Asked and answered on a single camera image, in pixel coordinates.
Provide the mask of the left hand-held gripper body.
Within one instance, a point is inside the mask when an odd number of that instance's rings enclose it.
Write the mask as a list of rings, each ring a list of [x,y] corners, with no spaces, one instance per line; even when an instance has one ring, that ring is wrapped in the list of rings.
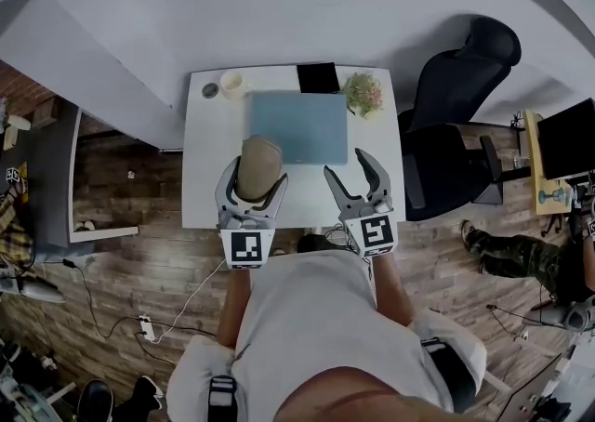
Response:
[[[230,269],[258,269],[268,260],[276,231],[278,205],[243,211],[218,203],[219,235]]]

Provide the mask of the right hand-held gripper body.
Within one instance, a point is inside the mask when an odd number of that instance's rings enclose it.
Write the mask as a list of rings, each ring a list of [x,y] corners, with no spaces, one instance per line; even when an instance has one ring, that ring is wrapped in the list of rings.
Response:
[[[339,220],[360,257],[388,254],[396,247],[395,211],[388,197],[358,199],[340,211]]]

